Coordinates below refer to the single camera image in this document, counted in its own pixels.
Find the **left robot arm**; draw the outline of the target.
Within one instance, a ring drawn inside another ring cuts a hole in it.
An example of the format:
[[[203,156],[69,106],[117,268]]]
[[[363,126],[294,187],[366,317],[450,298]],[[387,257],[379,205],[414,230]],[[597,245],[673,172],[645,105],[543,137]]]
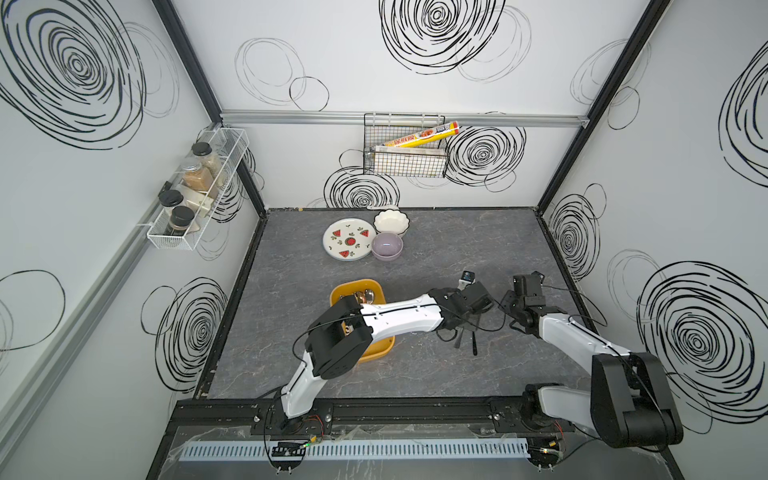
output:
[[[462,289],[433,288],[386,304],[361,304],[353,297],[337,301],[302,335],[299,366],[280,393],[285,417],[310,412],[327,381],[351,371],[372,344],[403,334],[475,325],[474,318],[493,305],[493,297],[480,282]]]

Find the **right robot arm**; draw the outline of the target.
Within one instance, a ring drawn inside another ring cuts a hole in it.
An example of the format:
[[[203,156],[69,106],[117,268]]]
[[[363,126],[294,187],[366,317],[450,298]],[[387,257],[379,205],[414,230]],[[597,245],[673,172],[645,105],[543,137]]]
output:
[[[500,309],[526,334],[558,348],[590,376],[590,389],[555,383],[529,384],[522,418],[533,428],[564,420],[596,433],[613,448],[664,448],[684,438],[684,427],[662,362],[648,352],[633,352],[581,325],[549,305],[543,275],[513,277]]]

